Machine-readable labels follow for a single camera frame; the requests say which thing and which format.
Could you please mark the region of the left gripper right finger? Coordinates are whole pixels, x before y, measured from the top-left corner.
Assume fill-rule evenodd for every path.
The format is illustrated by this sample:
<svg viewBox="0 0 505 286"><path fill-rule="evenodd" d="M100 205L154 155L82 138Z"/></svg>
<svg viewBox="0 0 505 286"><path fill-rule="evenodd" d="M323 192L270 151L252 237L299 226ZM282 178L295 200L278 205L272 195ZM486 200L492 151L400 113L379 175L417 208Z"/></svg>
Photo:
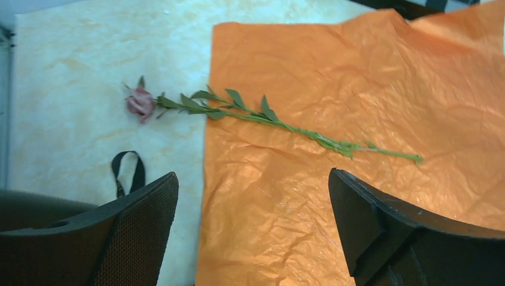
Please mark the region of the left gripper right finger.
<svg viewBox="0 0 505 286"><path fill-rule="evenodd" d="M332 169L329 195L357 285L503 285L504 232L452 220Z"/></svg>

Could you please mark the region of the orange wrapping paper sheet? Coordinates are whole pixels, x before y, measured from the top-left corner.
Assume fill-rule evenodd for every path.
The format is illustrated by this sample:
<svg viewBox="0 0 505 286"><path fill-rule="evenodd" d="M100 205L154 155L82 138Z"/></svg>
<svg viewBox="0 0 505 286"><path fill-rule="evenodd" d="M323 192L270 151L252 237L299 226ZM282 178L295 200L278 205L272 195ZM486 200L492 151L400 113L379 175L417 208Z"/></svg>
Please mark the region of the orange wrapping paper sheet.
<svg viewBox="0 0 505 286"><path fill-rule="evenodd" d="M236 118L205 132L197 285L353 285L328 192L332 168L426 210L504 229L504 2L405 21L221 23L210 86L281 121L417 154L352 158Z"/></svg>

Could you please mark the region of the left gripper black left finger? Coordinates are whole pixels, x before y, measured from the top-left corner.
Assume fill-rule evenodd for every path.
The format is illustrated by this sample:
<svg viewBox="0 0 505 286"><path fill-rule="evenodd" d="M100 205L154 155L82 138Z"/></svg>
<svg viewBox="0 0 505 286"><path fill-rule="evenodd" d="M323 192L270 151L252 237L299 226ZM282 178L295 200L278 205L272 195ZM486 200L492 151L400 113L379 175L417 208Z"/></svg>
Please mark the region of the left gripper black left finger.
<svg viewBox="0 0 505 286"><path fill-rule="evenodd" d="M170 172L46 228L1 232L1 284L156 285L178 194Z"/></svg>

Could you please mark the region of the black ribbon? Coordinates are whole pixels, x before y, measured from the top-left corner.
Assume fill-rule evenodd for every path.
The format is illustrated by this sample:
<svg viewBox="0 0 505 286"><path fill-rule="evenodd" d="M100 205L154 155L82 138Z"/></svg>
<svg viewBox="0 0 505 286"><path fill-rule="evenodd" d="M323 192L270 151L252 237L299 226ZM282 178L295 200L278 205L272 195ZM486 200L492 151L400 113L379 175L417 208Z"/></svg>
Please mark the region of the black ribbon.
<svg viewBox="0 0 505 286"><path fill-rule="evenodd" d="M110 164L116 185L116 198L124 197L146 185L146 170L138 152L117 153Z"/></svg>

